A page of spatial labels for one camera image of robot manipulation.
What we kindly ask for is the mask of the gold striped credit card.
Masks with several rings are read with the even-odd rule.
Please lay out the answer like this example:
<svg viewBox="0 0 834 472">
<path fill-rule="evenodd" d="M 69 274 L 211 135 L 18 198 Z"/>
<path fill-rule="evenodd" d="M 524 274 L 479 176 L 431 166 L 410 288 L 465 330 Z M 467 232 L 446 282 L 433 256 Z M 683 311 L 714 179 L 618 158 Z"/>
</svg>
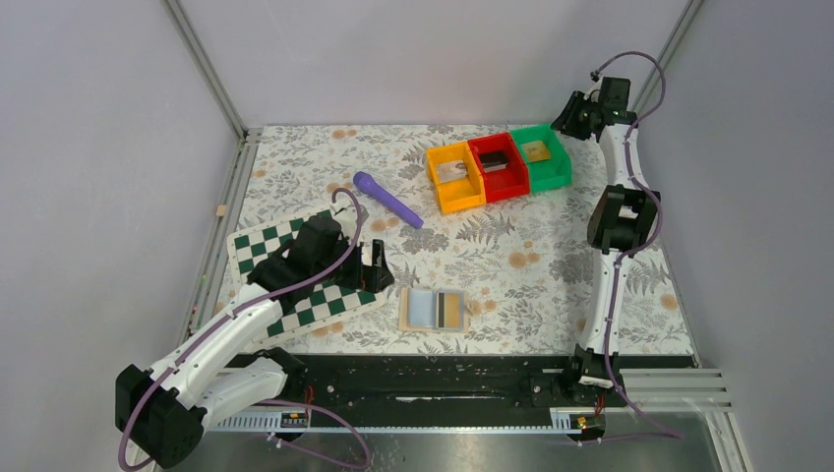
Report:
<svg viewBox="0 0 834 472">
<path fill-rule="evenodd" d="M 547 161 L 552 158 L 552 154 L 547 145 L 540 140 L 524 143 L 521 146 L 521 150 L 528 163 Z"/>
</svg>

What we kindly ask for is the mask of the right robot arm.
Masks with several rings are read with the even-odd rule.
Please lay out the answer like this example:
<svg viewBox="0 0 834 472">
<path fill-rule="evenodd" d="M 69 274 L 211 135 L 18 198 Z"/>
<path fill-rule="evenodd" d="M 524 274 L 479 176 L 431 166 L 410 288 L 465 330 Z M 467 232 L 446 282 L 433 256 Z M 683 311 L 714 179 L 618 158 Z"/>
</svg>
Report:
<svg viewBox="0 0 834 472">
<path fill-rule="evenodd" d="M 591 406 L 621 385 L 619 327 L 626 281 L 637 252 L 654 239 L 659 193 L 646 185 L 636 141 L 637 115 L 628 110 L 630 81 L 598 77 L 575 91 L 553 123 L 555 131 L 595 140 L 606 163 L 608 184 L 587 225 L 593 250 L 593 290 L 573 355 L 559 376 L 568 402 Z"/>
</svg>

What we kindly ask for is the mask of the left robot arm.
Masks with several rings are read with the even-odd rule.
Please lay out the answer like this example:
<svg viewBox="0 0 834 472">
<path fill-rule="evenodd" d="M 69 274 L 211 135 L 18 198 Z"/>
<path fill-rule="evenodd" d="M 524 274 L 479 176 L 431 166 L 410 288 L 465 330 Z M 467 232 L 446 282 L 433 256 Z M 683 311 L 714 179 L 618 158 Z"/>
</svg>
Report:
<svg viewBox="0 0 834 472">
<path fill-rule="evenodd" d="M 115 425 L 121 431 L 119 465 L 131 465 L 129 444 L 161 467 L 182 462 L 206 430 L 239 411 L 284 396 L 299 400 L 308 392 L 307 366 L 280 348 L 256 355 L 230 375 L 221 370 L 257 333 L 277 323 L 309 299 L 316 285 L 380 292 L 391 285 L 384 245 L 373 244 L 371 265 L 361 260 L 359 241 L 365 220 L 314 215 L 297 235 L 282 243 L 248 273 L 246 283 L 220 315 L 192 338 L 146 369 L 126 367 L 115 383 Z"/>
</svg>

